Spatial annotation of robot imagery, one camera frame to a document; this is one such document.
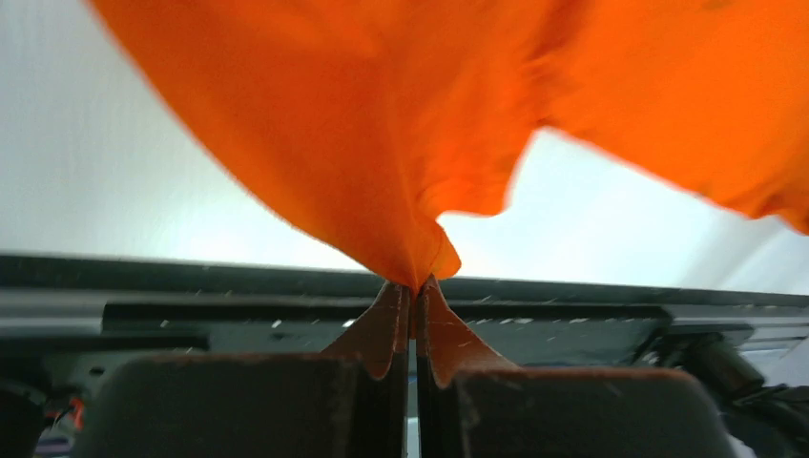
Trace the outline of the orange t-shirt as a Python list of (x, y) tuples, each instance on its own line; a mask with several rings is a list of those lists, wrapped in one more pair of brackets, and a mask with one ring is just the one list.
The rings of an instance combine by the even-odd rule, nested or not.
[(551, 127), (808, 229), (804, 1), (95, 1), (204, 147), (281, 218), (413, 289), (460, 269)]

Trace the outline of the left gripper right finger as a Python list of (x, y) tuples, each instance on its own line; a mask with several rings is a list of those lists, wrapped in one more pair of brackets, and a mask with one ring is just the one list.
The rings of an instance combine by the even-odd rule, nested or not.
[(414, 305), (424, 457), (732, 457), (719, 412), (683, 371), (523, 368), (429, 279)]

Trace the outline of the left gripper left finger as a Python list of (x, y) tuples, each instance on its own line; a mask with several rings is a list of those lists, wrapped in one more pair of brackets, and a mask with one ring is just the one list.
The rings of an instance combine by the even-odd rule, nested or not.
[(318, 353), (160, 355), (120, 367), (76, 457), (403, 457), (408, 288)]

